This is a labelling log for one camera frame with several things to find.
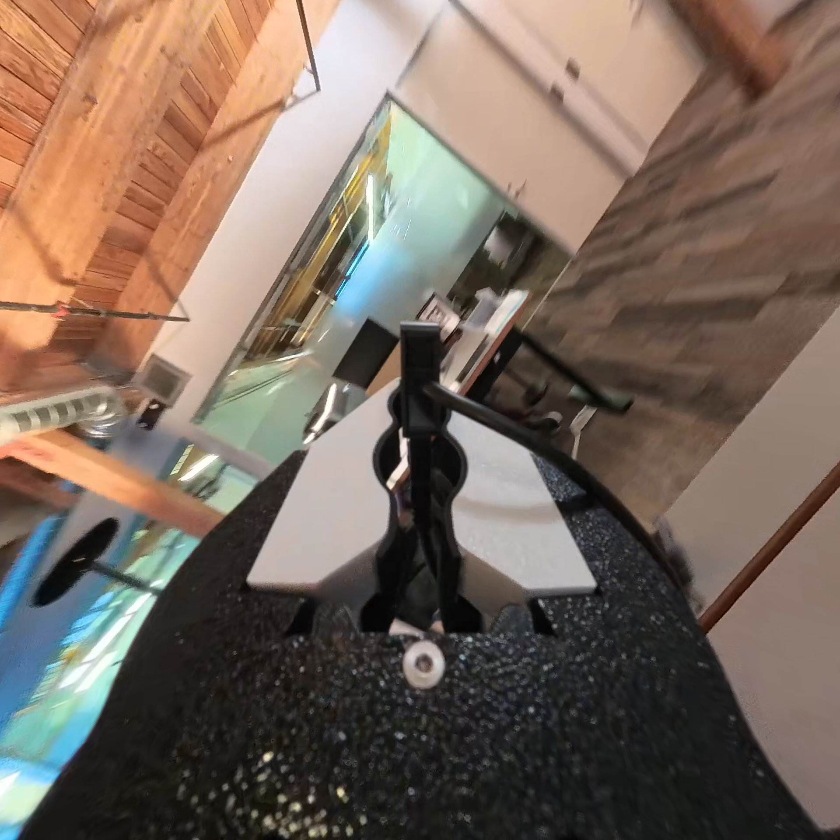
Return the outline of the white wall vent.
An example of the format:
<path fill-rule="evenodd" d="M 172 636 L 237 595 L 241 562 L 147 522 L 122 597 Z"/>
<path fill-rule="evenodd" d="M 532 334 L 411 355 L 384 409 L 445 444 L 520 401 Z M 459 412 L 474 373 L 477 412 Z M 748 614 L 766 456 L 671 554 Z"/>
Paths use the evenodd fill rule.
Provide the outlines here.
<path fill-rule="evenodd" d="M 138 371 L 136 382 L 150 398 L 172 407 L 183 394 L 193 375 L 151 353 Z"/>

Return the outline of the white door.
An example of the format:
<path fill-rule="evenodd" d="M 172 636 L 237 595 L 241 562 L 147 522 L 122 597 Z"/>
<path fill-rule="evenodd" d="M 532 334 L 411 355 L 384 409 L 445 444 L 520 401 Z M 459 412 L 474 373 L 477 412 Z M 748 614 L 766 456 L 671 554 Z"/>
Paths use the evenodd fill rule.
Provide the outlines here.
<path fill-rule="evenodd" d="M 445 3 L 392 93 L 545 232 L 580 247 L 644 158 L 623 126 L 516 35 L 509 48 L 464 5 Z"/>
<path fill-rule="evenodd" d="M 707 60 L 669 2 L 448 2 L 470 86 L 572 124 L 637 168 Z"/>

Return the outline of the black usb hub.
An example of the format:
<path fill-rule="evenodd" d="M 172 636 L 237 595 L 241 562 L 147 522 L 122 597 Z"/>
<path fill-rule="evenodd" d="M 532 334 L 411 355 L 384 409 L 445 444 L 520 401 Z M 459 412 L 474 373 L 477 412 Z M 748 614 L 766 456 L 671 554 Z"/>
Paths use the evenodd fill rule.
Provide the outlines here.
<path fill-rule="evenodd" d="M 437 611 L 446 632 L 459 629 L 460 558 L 448 501 L 434 514 L 434 468 L 448 442 L 448 409 L 435 400 L 440 374 L 440 328 L 433 322 L 401 325 L 401 421 L 407 444 L 414 526 L 437 587 Z"/>

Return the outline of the black monitor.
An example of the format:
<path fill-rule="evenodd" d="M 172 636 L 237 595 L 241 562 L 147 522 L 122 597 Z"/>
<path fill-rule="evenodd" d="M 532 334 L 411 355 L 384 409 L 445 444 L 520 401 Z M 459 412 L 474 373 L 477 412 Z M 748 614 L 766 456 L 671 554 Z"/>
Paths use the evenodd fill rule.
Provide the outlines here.
<path fill-rule="evenodd" d="M 397 335 L 367 318 L 332 373 L 332 378 L 368 389 L 398 344 Z"/>

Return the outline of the silver ventilation duct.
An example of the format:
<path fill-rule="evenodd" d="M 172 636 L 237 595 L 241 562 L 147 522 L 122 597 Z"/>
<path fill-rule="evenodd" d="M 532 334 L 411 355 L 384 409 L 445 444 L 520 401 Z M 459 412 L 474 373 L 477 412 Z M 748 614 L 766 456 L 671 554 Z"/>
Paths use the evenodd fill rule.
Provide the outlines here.
<path fill-rule="evenodd" d="M 86 433 L 108 431 L 128 415 L 127 408 L 119 390 L 110 385 L 10 397 L 1 405 L 1 446 L 77 425 Z"/>

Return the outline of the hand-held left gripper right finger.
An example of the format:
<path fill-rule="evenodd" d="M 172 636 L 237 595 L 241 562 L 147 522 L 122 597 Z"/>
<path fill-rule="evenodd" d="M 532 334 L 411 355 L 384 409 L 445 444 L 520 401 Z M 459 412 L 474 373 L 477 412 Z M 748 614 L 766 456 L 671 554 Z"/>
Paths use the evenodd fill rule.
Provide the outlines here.
<path fill-rule="evenodd" d="M 433 410 L 420 433 L 420 544 L 437 622 L 469 633 L 508 606 L 592 595 L 597 584 L 531 453 L 501 433 Z"/>

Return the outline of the glass office partition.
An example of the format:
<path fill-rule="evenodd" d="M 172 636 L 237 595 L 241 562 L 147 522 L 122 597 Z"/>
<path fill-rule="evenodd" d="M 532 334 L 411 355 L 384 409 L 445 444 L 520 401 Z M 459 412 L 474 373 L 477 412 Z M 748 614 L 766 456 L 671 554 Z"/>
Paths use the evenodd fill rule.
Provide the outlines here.
<path fill-rule="evenodd" d="M 332 373 L 367 318 L 397 337 L 431 297 L 531 292 L 570 260 L 409 111 L 386 97 L 193 423 L 278 464 L 365 399 Z"/>

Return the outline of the wooden desk with black legs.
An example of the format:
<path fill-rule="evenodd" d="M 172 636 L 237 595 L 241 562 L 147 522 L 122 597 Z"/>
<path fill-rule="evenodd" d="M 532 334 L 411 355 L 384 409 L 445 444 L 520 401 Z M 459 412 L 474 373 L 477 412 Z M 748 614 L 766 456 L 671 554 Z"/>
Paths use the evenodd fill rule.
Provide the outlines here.
<path fill-rule="evenodd" d="M 508 373 L 516 353 L 526 349 L 553 375 L 571 384 L 570 396 L 578 403 L 594 410 L 626 414 L 634 405 L 633 396 L 596 384 L 519 327 L 529 299 L 526 290 L 510 290 L 503 296 L 490 289 L 479 290 L 476 306 L 460 322 L 458 341 L 445 357 L 442 383 L 473 402 L 484 403 L 499 378 Z"/>

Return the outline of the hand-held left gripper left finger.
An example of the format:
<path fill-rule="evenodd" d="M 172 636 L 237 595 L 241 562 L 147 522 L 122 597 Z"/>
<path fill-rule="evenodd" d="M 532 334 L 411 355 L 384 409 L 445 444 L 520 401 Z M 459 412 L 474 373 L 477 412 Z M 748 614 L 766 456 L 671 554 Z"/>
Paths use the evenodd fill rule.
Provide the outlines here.
<path fill-rule="evenodd" d="M 309 446 L 248 572 L 251 590 L 344 606 L 360 630 L 391 630 L 419 548 L 382 476 L 400 459 L 397 397 L 388 385 Z"/>

